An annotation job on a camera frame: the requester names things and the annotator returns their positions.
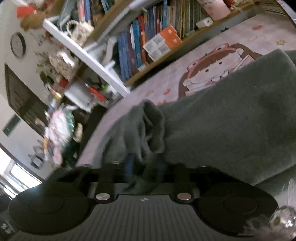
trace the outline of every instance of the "floor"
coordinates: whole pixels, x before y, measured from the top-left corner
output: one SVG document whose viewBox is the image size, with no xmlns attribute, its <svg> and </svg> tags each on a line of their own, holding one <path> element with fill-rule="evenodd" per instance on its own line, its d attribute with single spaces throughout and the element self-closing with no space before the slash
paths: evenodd
<svg viewBox="0 0 296 241">
<path fill-rule="evenodd" d="M 103 136 L 134 105 L 173 102 L 214 85 L 228 74 L 279 48 L 296 50 L 296 28 L 285 16 L 263 13 L 221 33 L 155 74 L 102 118 L 78 165 L 91 164 Z"/>
</svg>

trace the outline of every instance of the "clock face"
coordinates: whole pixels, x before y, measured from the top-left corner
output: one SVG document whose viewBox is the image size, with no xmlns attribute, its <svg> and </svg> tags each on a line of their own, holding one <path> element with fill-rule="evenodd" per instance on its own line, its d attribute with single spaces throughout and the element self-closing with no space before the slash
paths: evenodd
<svg viewBox="0 0 296 241">
<path fill-rule="evenodd" d="M 17 58 L 21 58 L 26 53 L 26 42 L 21 33 L 15 33 L 11 36 L 10 47 Z"/>
</svg>

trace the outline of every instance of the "cartoon girl print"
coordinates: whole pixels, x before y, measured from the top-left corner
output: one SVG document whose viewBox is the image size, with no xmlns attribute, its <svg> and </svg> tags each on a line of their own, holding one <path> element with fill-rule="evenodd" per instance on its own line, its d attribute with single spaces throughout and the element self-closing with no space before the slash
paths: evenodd
<svg viewBox="0 0 296 241">
<path fill-rule="evenodd" d="M 208 88 L 262 56 L 242 44 L 222 44 L 187 67 L 179 82 L 179 97 Z"/>
</svg>

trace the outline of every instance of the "small logo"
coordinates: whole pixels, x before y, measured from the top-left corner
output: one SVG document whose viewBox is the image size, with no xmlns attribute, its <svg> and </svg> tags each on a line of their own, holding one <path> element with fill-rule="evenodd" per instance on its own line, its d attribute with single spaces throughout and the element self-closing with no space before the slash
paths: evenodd
<svg viewBox="0 0 296 241">
<path fill-rule="evenodd" d="M 143 198 L 141 198 L 140 200 L 141 200 L 142 202 L 146 202 L 146 201 L 148 201 L 149 199 L 146 198 L 146 197 L 143 197 Z"/>
</svg>

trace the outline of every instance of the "metal button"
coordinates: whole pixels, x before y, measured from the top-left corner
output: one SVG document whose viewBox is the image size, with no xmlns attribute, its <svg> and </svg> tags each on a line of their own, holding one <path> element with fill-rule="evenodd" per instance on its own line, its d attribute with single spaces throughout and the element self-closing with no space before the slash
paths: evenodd
<svg viewBox="0 0 296 241">
<path fill-rule="evenodd" d="M 110 195 L 108 193 L 99 193 L 96 195 L 96 199 L 100 201 L 106 201 L 110 198 Z"/>
<path fill-rule="evenodd" d="M 191 199 L 191 195 L 189 193 L 179 193 L 177 198 L 182 201 L 188 201 Z"/>
</svg>

